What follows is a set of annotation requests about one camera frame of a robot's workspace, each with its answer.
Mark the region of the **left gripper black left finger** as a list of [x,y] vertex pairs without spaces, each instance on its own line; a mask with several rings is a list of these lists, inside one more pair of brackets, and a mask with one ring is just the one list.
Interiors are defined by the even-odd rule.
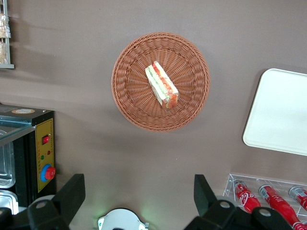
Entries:
[[9,208],[0,209],[2,230],[68,230],[85,200],[85,179],[75,174],[51,199],[33,202],[26,210],[13,215]]

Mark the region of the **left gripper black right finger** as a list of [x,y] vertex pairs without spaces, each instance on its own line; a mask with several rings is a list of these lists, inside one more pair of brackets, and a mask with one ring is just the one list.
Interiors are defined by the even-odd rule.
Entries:
[[291,230],[277,211],[257,207],[247,213],[230,201],[218,200],[202,174],[194,177],[194,202],[198,211],[187,230]]

